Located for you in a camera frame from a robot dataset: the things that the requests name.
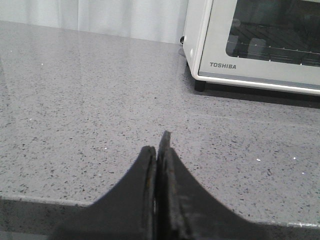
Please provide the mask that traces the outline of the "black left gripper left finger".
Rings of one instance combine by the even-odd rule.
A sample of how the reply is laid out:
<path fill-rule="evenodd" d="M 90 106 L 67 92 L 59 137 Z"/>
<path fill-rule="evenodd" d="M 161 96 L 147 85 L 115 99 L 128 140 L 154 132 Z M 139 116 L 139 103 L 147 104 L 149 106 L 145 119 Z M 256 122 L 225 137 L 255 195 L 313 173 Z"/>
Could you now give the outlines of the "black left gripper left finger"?
<path fill-rule="evenodd" d="M 125 176 L 102 198 L 60 224 L 53 240 L 152 240 L 156 150 L 144 146 Z"/>

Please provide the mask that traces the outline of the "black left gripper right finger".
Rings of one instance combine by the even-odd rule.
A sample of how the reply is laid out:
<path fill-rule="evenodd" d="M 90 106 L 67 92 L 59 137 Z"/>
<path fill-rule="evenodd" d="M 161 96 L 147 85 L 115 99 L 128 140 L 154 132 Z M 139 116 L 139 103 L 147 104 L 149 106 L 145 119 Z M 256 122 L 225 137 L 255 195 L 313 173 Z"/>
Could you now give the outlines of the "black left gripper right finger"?
<path fill-rule="evenodd" d="M 156 216 L 159 240 L 272 240 L 269 225 L 250 222 L 211 196 L 161 137 L 156 166 Z"/>

